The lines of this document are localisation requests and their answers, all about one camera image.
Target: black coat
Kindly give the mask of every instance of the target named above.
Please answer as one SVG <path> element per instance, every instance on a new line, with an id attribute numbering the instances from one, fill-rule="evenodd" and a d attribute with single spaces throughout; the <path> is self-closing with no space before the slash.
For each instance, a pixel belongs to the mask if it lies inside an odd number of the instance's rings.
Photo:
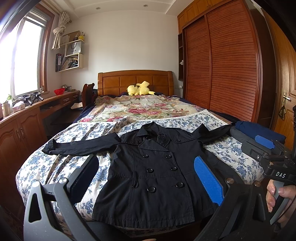
<path id="1" fill-rule="evenodd" d="M 108 181 L 94 205 L 94 220 L 145 229 L 178 226 L 205 218 L 217 208 L 194 171 L 197 156 L 223 178 L 242 183 L 230 166 L 203 148 L 203 143 L 223 136 L 230 127 L 209 131 L 202 124 L 190 133 L 152 122 L 121 138 L 111 133 L 71 143 L 51 140 L 43 152 L 84 156 L 114 151 Z"/>

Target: floral bedsheet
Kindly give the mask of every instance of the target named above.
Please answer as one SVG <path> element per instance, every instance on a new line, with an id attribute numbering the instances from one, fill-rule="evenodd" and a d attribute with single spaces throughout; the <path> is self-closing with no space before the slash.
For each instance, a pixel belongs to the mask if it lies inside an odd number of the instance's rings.
<path id="1" fill-rule="evenodd" d="M 111 122 L 124 116 L 136 120 L 163 119 L 197 113 L 203 108 L 181 102 L 178 97 L 155 96 L 109 96 L 98 97 L 94 109 L 79 122 Z"/>
<path id="2" fill-rule="evenodd" d="M 207 110 L 187 116 L 157 119 L 153 121 L 163 127 L 176 127 L 189 132 L 193 132 L 201 123 L 203 123 L 209 130 L 226 124 Z M 135 120 L 134 118 L 127 116 L 117 122 L 74 123 L 54 136 L 54 139 L 56 139 L 57 142 L 88 140 L 112 132 L 116 132 L 121 136 L 124 133 L 139 129 L 142 125 L 149 122 L 152 122 L 152 120 Z M 214 153 L 220 160 L 230 165 L 241 176 L 245 183 L 250 184 L 255 180 L 261 181 L 263 179 L 262 168 L 258 165 L 257 161 L 241 151 L 241 145 L 242 144 L 233 137 L 224 136 L 213 143 L 205 145 L 205 148 Z M 41 151 L 43 147 L 44 146 L 36 150 L 26 160 L 16 175 L 17 188 L 25 204 L 27 203 L 29 190 L 33 182 L 40 181 L 41 184 L 55 183 L 62 177 L 69 177 L 70 174 L 76 168 L 79 168 L 87 159 L 87 156 L 46 155 Z M 98 172 L 93 178 L 82 201 L 76 204 L 78 212 L 85 220 L 91 220 L 96 198 L 107 182 L 112 154 L 97 153 L 97 157 L 99 159 Z M 69 233 L 61 212 L 55 202 L 53 202 L 53 207 L 64 232 Z M 121 229 L 131 237 L 140 237 L 147 234 L 168 232 L 176 229 L 176 227 L 144 230 L 130 228 Z"/>

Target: blue and white floral sheet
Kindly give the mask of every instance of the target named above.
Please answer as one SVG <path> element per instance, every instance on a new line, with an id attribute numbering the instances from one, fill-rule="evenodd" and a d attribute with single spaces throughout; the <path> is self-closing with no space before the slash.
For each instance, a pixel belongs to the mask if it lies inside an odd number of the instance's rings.
<path id="1" fill-rule="evenodd" d="M 203 110 L 192 115 L 166 119 L 135 120 L 132 117 L 127 116 L 117 122 L 74 123 L 53 138 L 56 139 L 57 142 L 72 142 L 94 139 L 112 132 L 116 132 L 121 136 L 124 133 L 139 129 L 142 125 L 152 121 L 163 127 L 176 127 L 189 132 L 193 132 L 201 123 L 203 123 L 209 130 L 226 125 L 225 122 L 218 119 L 207 110 Z M 205 145 L 205 148 L 214 153 L 220 160 L 230 165 L 241 176 L 245 183 L 251 184 L 255 180 L 261 181 L 263 179 L 262 168 L 258 165 L 257 161 L 241 151 L 241 145 L 242 144 L 233 137 L 224 136 L 213 143 Z M 27 202 L 29 190 L 33 182 L 40 181 L 43 185 L 55 183 L 62 177 L 69 177 L 70 174 L 76 168 L 80 167 L 87 159 L 87 156 L 50 156 L 41 151 L 43 147 L 44 146 L 40 147 L 27 159 L 16 175 L 17 188 L 22 196 L 24 204 Z M 82 201 L 76 204 L 78 212 L 85 220 L 91 220 L 96 198 L 107 182 L 108 169 L 111 164 L 112 154 L 98 153 L 97 157 L 99 159 L 98 172 L 93 178 Z M 69 233 L 61 212 L 55 202 L 53 202 L 53 207 L 63 230 L 66 233 Z M 124 229 L 128 235 L 139 237 L 147 233 L 167 232 L 175 228 L 170 227 L 167 229 L 152 230 Z"/>

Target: red basket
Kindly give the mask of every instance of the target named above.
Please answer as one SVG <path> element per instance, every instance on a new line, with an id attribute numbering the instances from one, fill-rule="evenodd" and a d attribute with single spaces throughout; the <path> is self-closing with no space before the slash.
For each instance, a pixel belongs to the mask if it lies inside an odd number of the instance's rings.
<path id="1" fill-rule="evenodd" d="M 64 91 L 65 91 L 65 88 L 60 88 L 60 89 L 54 90 L 56 95 L 62 95 L 64 93 Z"/>

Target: sliding wardrobe door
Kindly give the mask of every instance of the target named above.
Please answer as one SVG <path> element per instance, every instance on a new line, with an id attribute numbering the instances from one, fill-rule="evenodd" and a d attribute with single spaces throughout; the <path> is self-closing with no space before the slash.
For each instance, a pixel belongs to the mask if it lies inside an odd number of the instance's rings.
<path id="1" fill-rule="evenodd" d="M 187 54 L 186 99 L 203 108 L 209 106 L 210 46 L 205 18 L 185 30 Z"/>
<path id="2" fill-rule="evenodd" d="M 207 14 L 212 59 L 210 109 L 251 121 L 256 111 L 257 43 L 247 14 L 240 0 Z"/>

